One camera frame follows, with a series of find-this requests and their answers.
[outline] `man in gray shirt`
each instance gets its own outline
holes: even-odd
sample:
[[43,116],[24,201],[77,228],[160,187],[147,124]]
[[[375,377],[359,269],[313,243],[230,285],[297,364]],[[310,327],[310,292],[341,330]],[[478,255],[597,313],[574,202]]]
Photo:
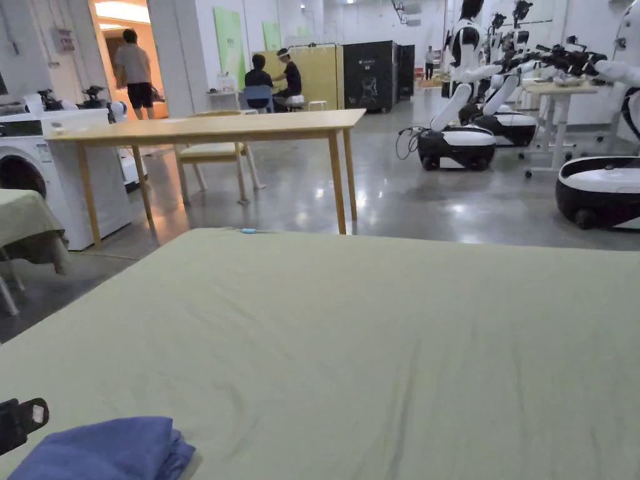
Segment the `man in gray shirt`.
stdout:
[[424,55],[424,79],[431,80],[433,77],[433,64],[436,63],[436,53],[433,51],[433,47],[429,45],[429,50]]
[[127,93],[136,117],[142,120],[142,107],[144,107],[147,109],[147,117],[151,120],[155,115],[149,56],[138,47],[138,34],[135,30],[127,28],[122,33],[122,38],[126,43],[118,49],[114,57],[118,82],[124,83],[123,78],[126,74]]

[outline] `green poster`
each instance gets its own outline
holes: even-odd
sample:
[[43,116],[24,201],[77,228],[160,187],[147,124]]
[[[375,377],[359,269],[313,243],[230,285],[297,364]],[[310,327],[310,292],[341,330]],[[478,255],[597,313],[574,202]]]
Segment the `green poster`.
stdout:
[[216,36],[218,37],[218,53],[220,67],[238,80],[238,88],[244,88],[244,45],[242,40],[242,24],[240,14],[220,6],[213,8],[216,19]]
[[280,25],[263,21],[262,30],[264,32],[264,49],[267,51],[280,50]]

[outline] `washing machine door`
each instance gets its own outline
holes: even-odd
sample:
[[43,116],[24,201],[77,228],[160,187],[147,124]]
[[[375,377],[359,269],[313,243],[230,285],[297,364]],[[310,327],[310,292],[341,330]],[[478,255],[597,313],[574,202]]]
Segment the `washing machine door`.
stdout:
[[47,184],[42,174],[20,150],[0,151],[0,188],[33,190],[47,198]]

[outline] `washing machine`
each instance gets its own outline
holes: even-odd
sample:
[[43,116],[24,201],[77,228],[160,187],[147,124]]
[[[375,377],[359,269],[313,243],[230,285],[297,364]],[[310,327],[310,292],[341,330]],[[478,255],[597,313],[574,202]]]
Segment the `washing machine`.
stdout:
[[[69,250],[93,244],[76,144],[46,141],[54,129],[108,126],[107,109],[0,116],[0,188],[40,193],[65,229]],[[128,225],[131,206],[116,148],[88,148],[93,197],[102,237]]]

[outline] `small table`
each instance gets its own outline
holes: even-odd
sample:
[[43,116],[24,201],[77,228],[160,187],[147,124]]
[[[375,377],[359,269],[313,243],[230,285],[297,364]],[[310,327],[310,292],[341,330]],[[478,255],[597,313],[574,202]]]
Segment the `small table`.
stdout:
[[207,96],[214,101],[220,101],[224,104],[221,110],[234,110],[240,107],[240,92],[237,90],[218,90],[217,92],[207,92]]
[[140,147],[144,145],[176,145],[179,143],[226,143],[271,140],[311,140],[329,141],[331,170],[335,208],[338,216],[340,234],[346,235],[344,220],[344,202],[342,199],[342,177],[340,174],[340,154],[338,151],[338,133],[344,137],[344,150],[347,164],[351,219],[357,220],[355,184],[353,180],[353,158],[351,155],[351,129],[362,118],[366,110],[331,110],[301,113],[273,113],[270,115],[207,116],[191,118],[169,118],[167,120],[145,120],[111,124],[106,127],[83,131],[67,131],[50,136],[47,141],[72,141],[77,143],[79,169],[84,188],[89,222],[93,242],[100,246],[100,230],[93,201],[91,175],[89,172],[87,147],[124,147],[131,146],[136,160],[140,192],[145,204],[149,228],[155,230],[151,213],[151,203],[147,192],[147,183],[142,170]]
[[566,137],[566,127],[569,121],[569,107],[572,95],[592,95],[598,92],[598,87],[584,83],[578,86],[558,86],[555,83],[531,83],[524,84],[524,90],[539,97],[548,96],[549,106],[547,117],[539,117],[538,123],[545,129],[542,146],[536,150],[526,150],[524,154],[529,155],[549,155],[551,134],[554,129],[554,117],[556,108],[560,109],[560,117],[557,124],[556,144],[552,154],[551,165],[549,167],[528,167],[525,174],[531,176],[531,172],[557,172],[564,165],[563,148]]

